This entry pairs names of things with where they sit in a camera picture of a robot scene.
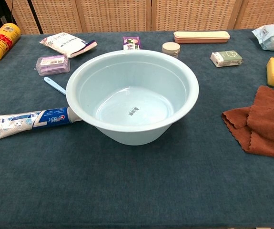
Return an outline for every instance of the yellow bottle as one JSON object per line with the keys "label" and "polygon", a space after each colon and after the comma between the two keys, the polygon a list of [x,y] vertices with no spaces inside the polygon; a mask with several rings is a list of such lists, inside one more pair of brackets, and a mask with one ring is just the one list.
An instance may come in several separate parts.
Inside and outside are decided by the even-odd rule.
{"label": "yellow bottle", "polygon": [[6,23],[0,28],[0,59],[19,39],[20,35],[20,28],[13,23]]}

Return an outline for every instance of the small jar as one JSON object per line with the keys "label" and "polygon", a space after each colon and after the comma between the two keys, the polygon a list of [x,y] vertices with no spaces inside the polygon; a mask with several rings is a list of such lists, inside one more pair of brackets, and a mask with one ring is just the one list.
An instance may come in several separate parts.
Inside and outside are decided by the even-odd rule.
{"label": "small jar", "polygon": [[180,45],[175,42],[166,42],[162,45],[162,52],[178,58],[180,52]]}

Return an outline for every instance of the red label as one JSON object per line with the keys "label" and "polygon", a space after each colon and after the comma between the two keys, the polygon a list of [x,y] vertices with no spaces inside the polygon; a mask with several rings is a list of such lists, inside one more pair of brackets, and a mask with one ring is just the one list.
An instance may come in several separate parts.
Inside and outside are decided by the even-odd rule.
{"label": "red label", "polygon": [[8,45],[7,50],[9,50],[10,47],[13,45],[13,42],[7,36],[3,34],[0,34],[0,40],[6,42],[6,44]]}

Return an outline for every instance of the plastic basin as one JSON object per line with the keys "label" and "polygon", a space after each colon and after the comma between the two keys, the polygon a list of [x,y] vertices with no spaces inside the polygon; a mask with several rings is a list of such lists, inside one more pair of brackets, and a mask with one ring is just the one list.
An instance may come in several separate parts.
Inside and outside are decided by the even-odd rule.
{"label": "plastic basin", "polygon": [[66,87],[68,104],[82,120],[133,146],[162,135],[192,109],[198,93],[187,65],[150,50],[97,56],[82,64]]}

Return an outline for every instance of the toothpaste tube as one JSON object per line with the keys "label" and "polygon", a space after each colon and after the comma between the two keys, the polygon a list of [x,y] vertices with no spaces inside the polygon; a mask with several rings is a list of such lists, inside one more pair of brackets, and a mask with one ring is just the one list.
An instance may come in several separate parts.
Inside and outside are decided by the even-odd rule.
{"label": "toothpaste tube", "polygon": [[70,124],[81,119],[70,107],[0,115],[0,139],[25,130]]}
{"label": "toothpaste tube", "polygon": [[139,37],[123,37],[124,50],[142,49]]}

